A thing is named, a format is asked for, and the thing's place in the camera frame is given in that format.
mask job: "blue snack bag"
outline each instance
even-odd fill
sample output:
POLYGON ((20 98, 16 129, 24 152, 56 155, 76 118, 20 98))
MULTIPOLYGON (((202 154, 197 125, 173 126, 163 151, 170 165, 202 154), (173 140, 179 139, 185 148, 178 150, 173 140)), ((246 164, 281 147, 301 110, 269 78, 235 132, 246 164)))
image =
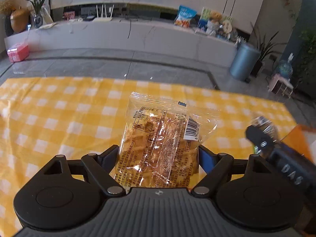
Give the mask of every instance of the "blue snack bag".
POLYGON ((189 7, 180 5, 178 15, 174 24, 177 26, 188 28, 190 26, 191 19, 195 17, 196 13, 197 12, 195 10, 192 10, 189 7))

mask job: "vase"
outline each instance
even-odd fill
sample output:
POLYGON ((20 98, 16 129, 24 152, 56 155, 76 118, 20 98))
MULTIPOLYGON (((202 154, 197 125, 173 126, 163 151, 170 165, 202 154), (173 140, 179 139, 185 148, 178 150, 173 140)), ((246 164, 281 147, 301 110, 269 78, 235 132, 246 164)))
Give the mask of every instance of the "vase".
POLYGON ((11 13, 11 26, 15 33, 21 33, 26 30, 30 12, 27 9, 18 9, 11 13))
POLYGON ((39 28, 43 25, 43 17, 41 14, 36 14, 34 17, 34 26, 35 28, 39 28))
POLYGON ((4 29, 5 29, 5 34, 7 35, 7 37, 14 34, 14 31, 11 27, 10 15, 6 16, 4 19, 4 29))
POLYGON ((262 68, 262 66, 263 66, 263 63, 261 61, 257 61, 255 66, 253 67, 250 75, 252 75, 254 77, 257 77, 260 69, 262 68))

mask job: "dried flower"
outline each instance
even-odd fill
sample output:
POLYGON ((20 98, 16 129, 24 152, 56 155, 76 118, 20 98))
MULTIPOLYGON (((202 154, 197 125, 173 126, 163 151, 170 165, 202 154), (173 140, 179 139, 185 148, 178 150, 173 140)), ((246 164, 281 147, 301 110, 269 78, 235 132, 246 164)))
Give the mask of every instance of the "dried flower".
POLYGON ((0 13, 4 15, 10 15, 15 10, 14 0, 4 0, 0 2, 0 13))

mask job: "table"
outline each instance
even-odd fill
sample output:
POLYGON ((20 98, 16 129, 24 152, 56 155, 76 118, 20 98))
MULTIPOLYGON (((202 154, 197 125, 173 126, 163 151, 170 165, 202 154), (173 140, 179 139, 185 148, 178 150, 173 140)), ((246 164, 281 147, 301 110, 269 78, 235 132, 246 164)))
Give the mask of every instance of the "table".
POLYGON ((0 236, 21 228, 13 198, 53 156, 80 159, 120 144, 131 92, 218 110, 217 129, 203 145, 238 159, 253 153, 244 131, 255 116, 271 119, 280 138, 296 125, 281 103, 216 90, 121 79, 8 79, 0 87, 0 236))

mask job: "snack bag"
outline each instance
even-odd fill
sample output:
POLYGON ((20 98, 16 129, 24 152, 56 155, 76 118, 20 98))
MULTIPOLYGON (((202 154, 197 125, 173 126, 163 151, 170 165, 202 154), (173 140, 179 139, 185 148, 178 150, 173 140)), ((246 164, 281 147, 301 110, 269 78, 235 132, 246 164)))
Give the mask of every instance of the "snack bag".
POLYGON ((177 26, 188 28, 190 26, 191 19, 195 17, 196 13, 197 12, 195 10, 180 5, 178 15, 176 17, 174 24, 177 26))
POLYGON ((216 126, 216 111, 132 93, 118 161, 110 175, 127 191, 192 188, 198 182, 198 146, 216 126))

